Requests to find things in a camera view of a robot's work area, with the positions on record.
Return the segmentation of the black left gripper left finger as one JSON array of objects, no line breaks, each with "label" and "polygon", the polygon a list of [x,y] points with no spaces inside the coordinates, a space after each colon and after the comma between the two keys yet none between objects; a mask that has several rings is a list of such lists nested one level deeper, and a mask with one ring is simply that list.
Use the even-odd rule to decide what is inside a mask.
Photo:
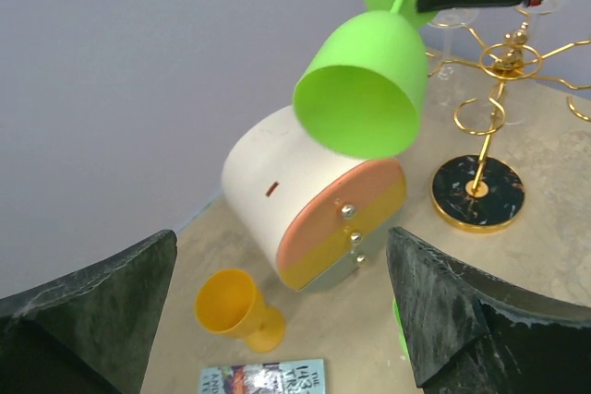
[{"label": "black left gripper left finger", "polygon": [[177,238],[162,230],[1,301],[4,393],[138,393],[168,294]]}]

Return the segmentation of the clear round wine glass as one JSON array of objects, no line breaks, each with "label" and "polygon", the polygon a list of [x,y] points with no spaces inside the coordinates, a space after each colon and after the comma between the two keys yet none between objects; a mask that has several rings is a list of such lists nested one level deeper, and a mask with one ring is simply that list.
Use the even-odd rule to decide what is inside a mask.
[{"label": "clear round wine glass", "polygon": [[438,105],[449,106],[452,104],[455,77],[454,68],[447,60],[452,58],[453,33],[464,26],[471,25],[478,15],[477,9],[452,8],[440,11],[429,26],[442,32],[442,47],[435,58],[435,65],[431,69],[431,81],[435,86]]}]

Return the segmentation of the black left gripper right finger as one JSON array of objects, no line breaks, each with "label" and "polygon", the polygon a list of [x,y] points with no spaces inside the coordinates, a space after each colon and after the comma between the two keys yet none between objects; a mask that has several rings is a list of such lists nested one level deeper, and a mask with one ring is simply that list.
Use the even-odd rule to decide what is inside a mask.
[{"label": "black left gripper right finger", "polygon": [[388,271],[426,393],[587,393],[590,309],[530,292],[390,229]]}]

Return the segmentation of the clear ribbed flute glass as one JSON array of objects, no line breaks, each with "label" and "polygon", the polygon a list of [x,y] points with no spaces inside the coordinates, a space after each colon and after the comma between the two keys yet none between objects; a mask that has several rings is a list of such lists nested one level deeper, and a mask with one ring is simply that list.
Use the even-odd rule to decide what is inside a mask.
[{"label": "clear ribbed flute glass", "polygon": [[513,9],[526,18],[543,17],[557,12],[561,8],[561,0],[543,0],[537,6],[515,6]]}]

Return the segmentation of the green goblet front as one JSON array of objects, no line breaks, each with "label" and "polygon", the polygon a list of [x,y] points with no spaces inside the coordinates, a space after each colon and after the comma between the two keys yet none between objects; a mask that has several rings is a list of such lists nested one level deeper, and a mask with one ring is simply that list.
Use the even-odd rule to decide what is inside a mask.
[{"label": "green goblet front", "polygon": [[394,157],[415,140],[428,85],[419,29],[434,18],[416,0],[364,0],[321,45],[295,85],[304,130],[345,156]]}]

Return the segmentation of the gold wine glass rack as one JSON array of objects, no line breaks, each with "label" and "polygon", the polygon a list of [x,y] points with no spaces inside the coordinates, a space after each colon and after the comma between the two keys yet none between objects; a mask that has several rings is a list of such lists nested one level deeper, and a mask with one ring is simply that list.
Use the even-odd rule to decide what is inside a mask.
[{"label": "gold wine glass rack", "polygon": [[525,203],[525,186],[519,174],[507,163],[489,155],[493,136],[507,125],[505,97],[509,84],[526,79],[559,83],[569,90],[588,90],[588,85],[574,85],[563,78],[540,76],[538,72],[549,58],[575,47],[587,46],[589,39],[574,41],[545,54],[529,43],[540,17],[523,17],[516,30],[507,32],[503,40],[486,44],[471,25],[467,30],[478,42],[478,60],[469,62],[451,58],[452,66],[468,66],[495,80],[486,100],[489,106],[488,126],[470,128],[460,119],[460,112],[477,103],[469,98],[453,112],[455,125],[465,134],[481,137],[480,152],[450,159],[433,174],[430,196],[435,210],[451,226],[470,233],[494,233],[510,225]]}]

